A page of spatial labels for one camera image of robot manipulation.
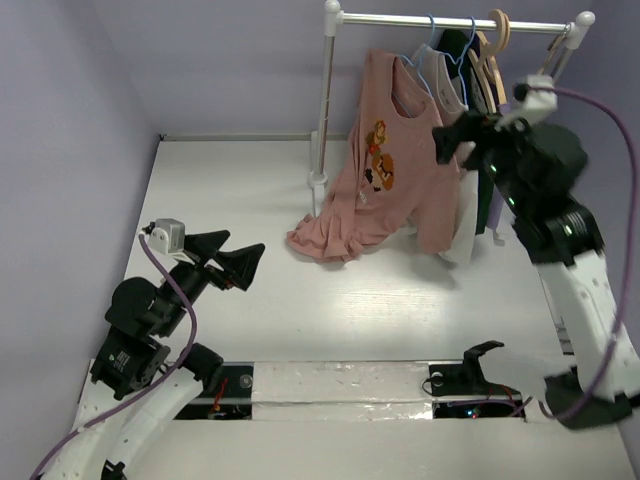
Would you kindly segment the light blue wire hanger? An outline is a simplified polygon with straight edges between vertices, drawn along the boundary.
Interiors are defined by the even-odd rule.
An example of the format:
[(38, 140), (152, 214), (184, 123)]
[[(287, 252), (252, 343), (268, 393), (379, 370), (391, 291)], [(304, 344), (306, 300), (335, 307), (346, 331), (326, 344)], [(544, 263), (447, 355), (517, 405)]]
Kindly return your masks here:
[(434, 99), (434, 95), (433, 95), (433, 91), (431, 89), (431, 86), (429, 85), (429, 82), (422, 75), (422, 66), (423, 66), (425, 50), (426, 50), (426, 47), (428, 46), (428, 44), (430, 43), (430, 41), (433, 39), (433, 36), (435, 34), (435, 25), (433, 23), (435, 18), (431, 14), (428, 14), (427, 17), (431, 21), (431, 30), (430, 30), (430, 34), (429, 34), (427, 43), (423, 43), (418, 48), (418, 55), (413, 55), (412, 57), (408, 57), (407, 55), (404, 55), (404, 54), (395, 54), (393, 56), (391, 83), (390, 83), (390, 88), (391, 88), (390, 95), (391, 95), (391, 100), (392, 100), (392, 102), (394, 104), (394, 109), (400, 108), (400, 110), (398, 110), (397, 113), (399, 113), (403, 118), (413, 118), (413, 115), (412, 115), (412, 110), (409, 109), (405, 105), (405, 103), (403, 101), (403, 97), (399, 96), (396, 93), (395, 75), (396, 75), (396, 66), (397, 65), (401, 65), (403, 70), (407, 74), (414, 73), (415, 74), (415, 78), (413, 79), (413, 82), (415, 82), (417, 85), (420, 85), (421, 86), (421, 90), (431, 100)]

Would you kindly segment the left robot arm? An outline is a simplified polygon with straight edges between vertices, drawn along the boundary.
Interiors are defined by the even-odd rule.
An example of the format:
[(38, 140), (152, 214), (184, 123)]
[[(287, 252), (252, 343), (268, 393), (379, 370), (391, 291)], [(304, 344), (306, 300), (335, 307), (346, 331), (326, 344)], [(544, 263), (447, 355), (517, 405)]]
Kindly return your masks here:
[(163, 277), (130, 277), (114, 290), (110, 328), (93, 360), (71, 432), (40, 461), (34, 479), (125, 479), (150, 440), (198, 395), (215, 392), (223, 358), (196, 342), (194, 303), (213, 286), (246, 286), (243, 250), (222, 251), (229, 231), (188, 235), (157, 220), (138, 235)]

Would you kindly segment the pink t shirt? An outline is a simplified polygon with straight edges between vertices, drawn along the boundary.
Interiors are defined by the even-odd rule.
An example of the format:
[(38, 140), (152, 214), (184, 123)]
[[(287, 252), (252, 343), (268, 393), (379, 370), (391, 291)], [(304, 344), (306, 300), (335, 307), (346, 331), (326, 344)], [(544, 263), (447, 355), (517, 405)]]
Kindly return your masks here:
[(433, 98), (401, 59), (370, 50), (348, 157), (318, 216), (287, 234), (296, 252), (320, 262), (348, 262), (413, 224), (426, 254), (450, 249), (460, 173), (439, 164), (432, 130), (442, 124)]

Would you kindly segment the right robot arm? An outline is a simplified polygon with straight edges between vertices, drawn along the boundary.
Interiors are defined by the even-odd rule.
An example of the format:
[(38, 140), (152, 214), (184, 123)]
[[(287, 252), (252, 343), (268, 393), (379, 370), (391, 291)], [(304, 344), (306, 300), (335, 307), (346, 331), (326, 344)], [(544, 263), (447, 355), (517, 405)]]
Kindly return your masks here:
[(571, 196), (587, 165), (570, 130), (519, 112), (462, 113), (423, 133), (426, 151), (358, 138), (360, 164), (346, 167), (318, 215), (286, 234), (286, 245), (317, 262), (347, 262), (413, 226), (419, 249), (453, 261), (462, 176), (488, 176), (511, 210), (513, 229), (550, 290), (573, 342), (567, 372), (518, 378), (542, 397), (541, 411), (581, 430), (613, 424), (639, 405), (639, 358), (624, 307), (607, 286), (604, 243), (592, 213)]

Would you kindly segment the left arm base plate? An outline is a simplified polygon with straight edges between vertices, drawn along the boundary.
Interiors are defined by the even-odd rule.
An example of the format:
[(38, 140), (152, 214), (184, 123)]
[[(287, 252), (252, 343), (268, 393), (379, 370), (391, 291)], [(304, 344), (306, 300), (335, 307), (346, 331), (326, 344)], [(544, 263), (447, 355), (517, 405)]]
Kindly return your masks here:
[(252, 362), (225, 363), (218, 386), (200, 394), (175, 417), (176, 420), (250, 420), (252, 418)]

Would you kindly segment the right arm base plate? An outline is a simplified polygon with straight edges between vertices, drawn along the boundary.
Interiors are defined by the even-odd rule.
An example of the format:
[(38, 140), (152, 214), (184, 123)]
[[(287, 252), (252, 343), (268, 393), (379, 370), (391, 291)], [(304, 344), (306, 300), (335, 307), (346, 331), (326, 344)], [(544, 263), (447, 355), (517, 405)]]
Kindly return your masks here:
[(524, 400), (513, 387), (486, 380), (480, 359), (504, 344), (491, 340), (467, 349), (461, 360), (430, 363), (421, 390), (432, 400), (435, 419), (526, 419)]

